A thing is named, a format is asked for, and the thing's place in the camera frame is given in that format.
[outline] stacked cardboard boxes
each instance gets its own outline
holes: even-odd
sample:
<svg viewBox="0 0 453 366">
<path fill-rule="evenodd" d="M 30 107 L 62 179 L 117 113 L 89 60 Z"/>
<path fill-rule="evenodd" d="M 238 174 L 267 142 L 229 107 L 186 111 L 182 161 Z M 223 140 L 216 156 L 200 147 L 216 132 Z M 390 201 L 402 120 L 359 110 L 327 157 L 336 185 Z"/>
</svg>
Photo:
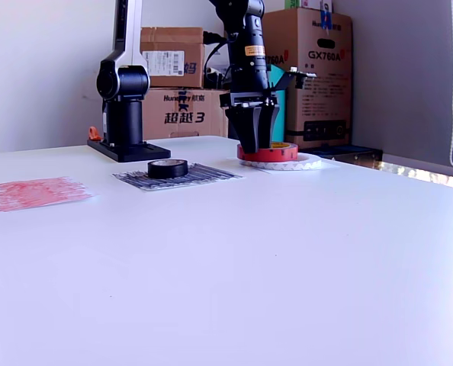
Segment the stacked cardboard boxes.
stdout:
<svg viewBox="0 0 453 366">
<path fill-rule="evenodd" d="M 352 20 L 333 14 L 332 21 L 332 30 L 323 29 L 320 12 L 306 8 L 264 16 L 268 63 L 318 75 L 302 90 L 288 89 L 285 139 L 301 149 L 351 141 Z"/>
<path fill-rule="evenodd" d="M 140 51 L 152 86 L 143 102 L 145 140 L 228 136 L 228 121 L 220 107 L 224 91 L 202 89 L 202 28 L 143 28 Z"/>
</svg>

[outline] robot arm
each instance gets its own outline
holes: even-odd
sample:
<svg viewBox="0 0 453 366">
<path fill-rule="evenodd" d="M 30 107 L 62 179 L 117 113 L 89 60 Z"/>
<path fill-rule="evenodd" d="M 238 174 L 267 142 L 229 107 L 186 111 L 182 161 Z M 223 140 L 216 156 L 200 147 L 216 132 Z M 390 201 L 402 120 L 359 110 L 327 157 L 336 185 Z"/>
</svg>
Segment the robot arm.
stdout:
<svg viewBox="0 0 453 366">
<path fill-rule="evenodd" d="M 230 52 L 232 86 L 222 95 L 221 104 L 246 153 L 256 153 L 271 147 L 272 131 L 279 113 L 277 90 L 284 90 L 296 79 L 303 88 L 307 77 L 315 74 L 286 72 L 275 87 L 268 81 L 265 61 L 262 0 L 210 0 L 224 24 Z"/>
<path fill-rule="evenodd" d="M 96 86 L 103 98 L 102 141 L 93 149 L 118 162 L 167 159 L 166 149 L 143 141 L 142 100 L 150 87 L 146 60 L 140 55 L 142 0 L 117 0 L 113 52 L 101 61 Z"/>
</svg>

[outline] teal object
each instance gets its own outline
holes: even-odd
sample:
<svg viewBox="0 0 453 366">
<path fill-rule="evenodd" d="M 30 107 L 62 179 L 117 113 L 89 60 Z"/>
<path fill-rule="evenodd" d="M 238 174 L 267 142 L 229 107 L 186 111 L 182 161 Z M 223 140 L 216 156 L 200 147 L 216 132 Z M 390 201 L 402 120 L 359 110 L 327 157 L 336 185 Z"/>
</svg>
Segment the teal object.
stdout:
<svg viewBox="0 0 453 366">
<path fill-rule="evenodd" d="M 284 70 L 271 65 L 269 73 L 270 83 L 276 85 L 284 74 Z M 275 119 L 274 132 L 272 133 L 272 141 L 282 143 L 284 142 L 284 125 L 286 123 L 286 91 L 277 91 L 279 101 L 279 114 Z"/>
</svg>

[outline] orange object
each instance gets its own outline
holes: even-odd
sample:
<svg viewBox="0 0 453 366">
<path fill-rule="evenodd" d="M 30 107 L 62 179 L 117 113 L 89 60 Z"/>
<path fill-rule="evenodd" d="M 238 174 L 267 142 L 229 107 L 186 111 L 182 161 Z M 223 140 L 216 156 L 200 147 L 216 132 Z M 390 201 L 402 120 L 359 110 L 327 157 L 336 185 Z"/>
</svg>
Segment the orange object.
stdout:
<svg viewBox="0 0 453 366">
<path fill-rule="evenodd" d="M 96 127 L 89 127 L 89 139 L 91 141 L 101 141 L 98 129 Z"/>
<path fill-rule="evenodd" d="M 238 148 L 238 158 L 247 162 L 290 162 L 297 159 L 297 145 L 293 143 L 272 143 L 271 149 L 259 149 L 255 154 L 245 154 L 242 145 Z"/>
</svg>

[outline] red pattern paper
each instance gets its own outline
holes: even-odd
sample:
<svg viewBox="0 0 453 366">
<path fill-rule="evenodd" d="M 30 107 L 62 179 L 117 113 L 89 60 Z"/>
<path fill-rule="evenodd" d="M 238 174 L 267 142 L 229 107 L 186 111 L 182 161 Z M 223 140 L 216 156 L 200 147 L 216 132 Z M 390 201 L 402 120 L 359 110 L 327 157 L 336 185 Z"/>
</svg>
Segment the red pattern paper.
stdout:
<svg viewBox="0 0 453 366">
<path fill-rule="evenodd" d="M 0 212 L 81 201 L 93 197 L 70 177 L 13 181 L 0 184 Z"/>
</svg>

